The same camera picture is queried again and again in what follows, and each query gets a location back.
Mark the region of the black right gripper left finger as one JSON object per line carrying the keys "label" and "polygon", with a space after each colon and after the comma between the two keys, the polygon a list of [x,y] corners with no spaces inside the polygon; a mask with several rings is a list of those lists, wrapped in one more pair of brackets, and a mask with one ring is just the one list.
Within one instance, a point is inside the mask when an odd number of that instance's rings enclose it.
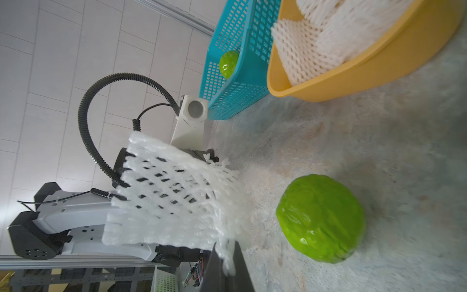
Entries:
{"label": "black right gripper left finger", "polygon": [[227,292],[227,276],[224,272],[225,260],[221,258],[216,245],[211,252],[207,269],[204,273],[200,292]]}

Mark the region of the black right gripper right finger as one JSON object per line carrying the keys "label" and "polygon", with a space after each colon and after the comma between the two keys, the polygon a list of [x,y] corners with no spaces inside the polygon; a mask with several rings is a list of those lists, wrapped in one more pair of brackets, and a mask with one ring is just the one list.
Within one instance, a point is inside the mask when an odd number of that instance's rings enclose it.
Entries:
{"label": "black right gripper right finger", "polygon": [[233,264],[235,265],[235,275],[227,278],[227,290],[229,292],[255,292],[238,242],[235,243]]}

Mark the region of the dark green netted custard apple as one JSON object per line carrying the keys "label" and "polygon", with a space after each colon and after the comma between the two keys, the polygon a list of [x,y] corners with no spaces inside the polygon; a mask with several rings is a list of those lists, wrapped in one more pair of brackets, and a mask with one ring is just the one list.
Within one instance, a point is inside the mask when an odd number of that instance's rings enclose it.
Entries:
{"label": "dark green netted custard apple", "polygon": [[328,264],[348,259],[366,232],[365,212],[351,190],[325,175],[296,178],[276,208],[278,223],[290,245]]}

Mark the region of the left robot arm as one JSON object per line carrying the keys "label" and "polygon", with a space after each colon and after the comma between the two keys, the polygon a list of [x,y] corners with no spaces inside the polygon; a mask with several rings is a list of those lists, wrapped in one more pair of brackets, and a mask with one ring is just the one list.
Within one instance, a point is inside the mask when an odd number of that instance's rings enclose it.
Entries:
{"label": "left robot arm", "polygon": [[[122,148],[114,166],[110,166],[96,148],[88,125],[88,112],[93,98],[104,87],[118,81],[144,83],[161,93],[165,105],[176,114],[177,123],[172,146],[198,161],[204,161],[201,149],[204,123],[207,119],[208,102],[199,97],[185,95],[179,102],[156,81],[135,73],[115,73],[98,80],[84,94],[78,110],[78,127],[86,150],[97,166],[112,181],[114,187],[127,189],[123,181],[125,163],[133,157]],[[178,247],[147,243],[125,232],[127,242],[122,245],[105,245],[102,241],[105,221],[114,210],[114,203],[129,202],[127,195],[105,192],[93,188],[82,193],[63,191],[55,183],[46,183],[34,197],[35,209],[20,213],[8,230],[16,255],[29,260],[48,260],[61,254],[82,251],[116,253],[133,256],[167,266],[177,267],[183,262],[195,262],[209,256],[208,249]]]}

